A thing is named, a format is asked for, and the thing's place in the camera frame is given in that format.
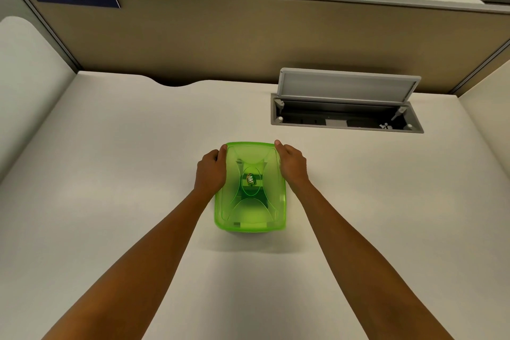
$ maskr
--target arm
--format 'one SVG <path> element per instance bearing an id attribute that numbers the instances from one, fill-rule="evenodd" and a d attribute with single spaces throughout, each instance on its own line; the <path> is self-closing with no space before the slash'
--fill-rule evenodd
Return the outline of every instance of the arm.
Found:
<path id="1" fill-rule="evenodd" d="M 329 267 L 368 338 L 452 340 L 381 253 L 313 186 L 301 152 L 278 140 L 274 144 L 282 175 L 303 205 Z"/>
<path id="2" fill-rule="evenodd" d="M 198 218 L 225 184 L 225 157 L 226 146 L 203 157 L 193 191 L 118 259 L 43 340 L 143 337 L 172 282 Z"/>

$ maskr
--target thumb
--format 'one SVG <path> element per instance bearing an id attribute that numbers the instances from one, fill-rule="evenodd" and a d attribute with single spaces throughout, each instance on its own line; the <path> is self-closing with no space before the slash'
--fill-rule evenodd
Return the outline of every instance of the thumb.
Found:
<path id="1" fill-rule="evenodd" d="M 281 159 L 283 159 L 287 155 L 289 155 L 289 152 L 285 149 L 284 145 L 282 144 L 282 142 L 280 140 L 274 141 L 274 147 L 278 151 L 278 154 L 280 155 Z"/>
<path id="2" fill-rule="evenodd" d="M 226 149 L 227 149 L 227 146 L 226 144 L 223 144 L 220 148 L 220 150 L 218 151 L 218 158 L 216 159 L 216 161 L 218 163 L 222 163 L 222 164 L 225 164 L 225 160 L 226 160 Z"/>

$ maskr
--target plastic container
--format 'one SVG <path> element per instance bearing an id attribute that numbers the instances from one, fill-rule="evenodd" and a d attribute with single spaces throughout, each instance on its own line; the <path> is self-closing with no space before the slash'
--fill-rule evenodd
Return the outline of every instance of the plastic container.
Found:
<path id="1" fill-rule="evenodd" d="M 237 232 L 282 230 L 285 212 L 285 180 L 274 145 L 227 143 L 226 182 L 214 205 L 216 226 Z"/>

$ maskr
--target gray flap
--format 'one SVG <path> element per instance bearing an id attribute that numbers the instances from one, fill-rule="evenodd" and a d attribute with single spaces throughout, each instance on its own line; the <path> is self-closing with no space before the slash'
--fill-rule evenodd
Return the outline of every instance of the gray flap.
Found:
<path id="1" fill-rule="evenodd" d="M 280 70 L 278 97 L 318 101 L 366 101 L 402 104 L 421 77 L 393 74 Z"/>

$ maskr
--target desk surface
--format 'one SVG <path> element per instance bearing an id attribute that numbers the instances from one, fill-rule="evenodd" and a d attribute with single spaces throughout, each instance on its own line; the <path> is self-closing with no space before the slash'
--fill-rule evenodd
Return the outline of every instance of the desk surface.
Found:
<path id="1" fill-rule="evenodd" d="M 295 145 L 311 180 L 458 339 L 510 332 L 510 181 L 454 96 L 424 134 L 271 126 L 276 86 L 80 73 L 0 186 L 0 338 L 41 338 L 229 141 Z M 146 339 L 366 338 L 288 191 L 288 226 L 203 213 Z"/>

